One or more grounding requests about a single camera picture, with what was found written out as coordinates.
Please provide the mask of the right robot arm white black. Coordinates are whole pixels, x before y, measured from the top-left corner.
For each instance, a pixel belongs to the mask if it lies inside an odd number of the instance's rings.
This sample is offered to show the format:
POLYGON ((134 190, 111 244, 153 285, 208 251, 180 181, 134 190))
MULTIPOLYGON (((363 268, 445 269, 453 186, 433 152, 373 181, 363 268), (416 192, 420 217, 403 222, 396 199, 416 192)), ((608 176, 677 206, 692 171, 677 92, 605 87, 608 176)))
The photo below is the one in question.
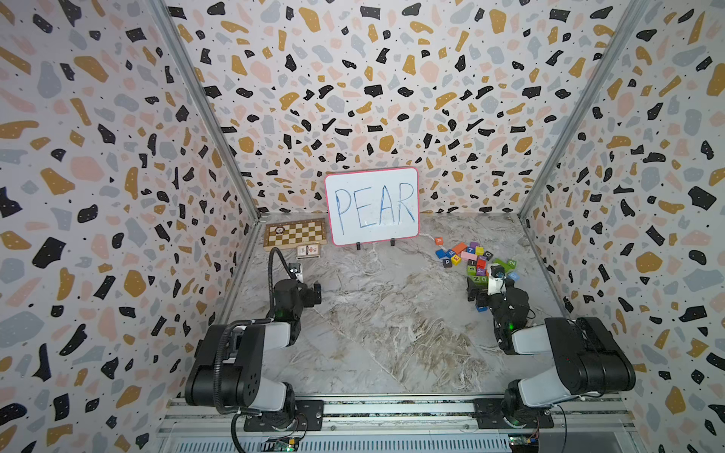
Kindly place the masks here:
POLYGON ((530 326, 529 295, 509 277, 469 277, 466 297, 490 311, 497 345, 505 354, 553 358, 548 370, 510 382, 501 404, 505 418, 521 424, 527 415, 579 396, 634 389, 634 366, 597 317, 548 317, 530 326))

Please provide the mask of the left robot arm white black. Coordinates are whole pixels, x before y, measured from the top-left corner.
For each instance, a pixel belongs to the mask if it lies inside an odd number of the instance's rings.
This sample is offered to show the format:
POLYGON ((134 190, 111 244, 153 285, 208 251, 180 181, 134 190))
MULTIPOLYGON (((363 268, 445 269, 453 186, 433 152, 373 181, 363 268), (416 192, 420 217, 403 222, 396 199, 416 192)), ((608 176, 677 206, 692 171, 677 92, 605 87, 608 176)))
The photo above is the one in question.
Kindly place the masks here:
POLYGON ((186 382, 188 405, 211 407, 220 414, 296 416, 292 386, 262 375, 264 354, 296 343, 303 311, 322 302, 321 285, 281 280, 272 288, 272 302, 264 319, 233 321, 208 330, 186 382))

